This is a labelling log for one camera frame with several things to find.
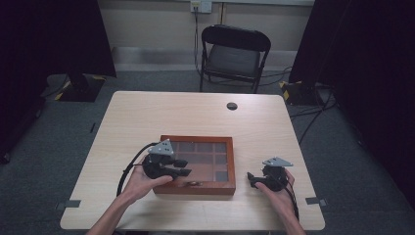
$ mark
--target gray carpet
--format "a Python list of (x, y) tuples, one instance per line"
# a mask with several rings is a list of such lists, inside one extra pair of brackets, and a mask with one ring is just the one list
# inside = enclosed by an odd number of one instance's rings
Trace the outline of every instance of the gray carpet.
[[(267, 77), (261, 84), (277, 78)], [(64, 79), (64, 75), (49, 77), (45, 94)], [(83, 234), (61, 229), (63, 212), (55, 206), (70, 197), (117, 90), (197, 92), (199, 77), (195, 71), (120, 71), (117, 78), (106, 81), (95, 103), (57, 102), (48, 97), (41, 117), (11, 151), (11, 162), (0, 165), (0, 234)], [(207, 82), (205, 91), (251, 93), (250, 87)], [(274, 83), (259, 87), (258, 93), (281, 91)], [(328, 90), (321, 94), (329, 97)], [(291, 115), (308, 108), (288, 107)], [(313, 117), (293, 119), (298, 139)], [(415, 212), (384, 169), (358, 144), (353, 125), (337, 106), (316, 119), (300, 146), (315, 192), (328, 202), (322, 208), (326, 228), (309, 234), (413, 234)]]

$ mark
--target person's left hand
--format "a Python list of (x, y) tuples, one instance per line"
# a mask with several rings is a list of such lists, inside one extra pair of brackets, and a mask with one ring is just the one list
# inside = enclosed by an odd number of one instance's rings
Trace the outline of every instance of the person's left hand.
[(146, 196), (154, 187), (163, 185), (172, 180), (173, 178), (169, 175), (151, 179), (146, 175), (143, 167), (137, 165), (134, 167), (128, 183), (122, 191), (121, 195), (126, 197), (129, 204), (131, 205), (135, 203), (135, 201)]

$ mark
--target wooden box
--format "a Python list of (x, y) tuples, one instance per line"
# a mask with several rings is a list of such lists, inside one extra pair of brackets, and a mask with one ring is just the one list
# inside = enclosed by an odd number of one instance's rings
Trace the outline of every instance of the wooden box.
[(233, 195), (235, 193), (235, 165), (232, 137), (173, 136), (169, 139), (174, 158), (187, 161), (192, 169), (187, 177), (177, 177), (155, 187), (156, 194)]

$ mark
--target hand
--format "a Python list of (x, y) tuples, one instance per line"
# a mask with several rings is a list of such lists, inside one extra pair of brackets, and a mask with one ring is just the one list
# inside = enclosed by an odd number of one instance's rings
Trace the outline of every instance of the hand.
[[(294, 186), (294, 177), (290, 174), (289, 171), (285, 169), (287, 173), (287, 178), (289, 184), (287, 185), (287, 189), (293, 194)], [(271, 202), (272, 208), (281, 216), (282, 214), (287, 213), (294, 213), (294, 206), (291, 200), (290, 195), (287, 193), (286, 190), (282, 189), (278, 192), (274, 192), (266, 187), (263, 183), (257, 182), (255, 184), (256, 188), (258, 188)]]
[(143, 167), (137, 165), (134, 167), (128, 183), (120, 196), (122, 195), (122, 197), (126, 197), (131, 205), (135, 203), (135, 201), (146, 196), (154, 187), (163, 185), (172, 180), (173, 178), (169, 175), (151, 179), (146, 175)]

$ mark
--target baseboard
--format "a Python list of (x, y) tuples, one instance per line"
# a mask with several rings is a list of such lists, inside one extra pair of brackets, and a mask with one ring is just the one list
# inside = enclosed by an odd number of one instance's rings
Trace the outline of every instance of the baseboard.
[[(143, 49), (114, 47), (112, 50), (116, 71), (191, 71), (195, 69), (192, 49)], [(291, 67), (297, 51), (270, 51), (265, 71), (282, 71)], [(197, 59), (200, 63), (202, 52)]]

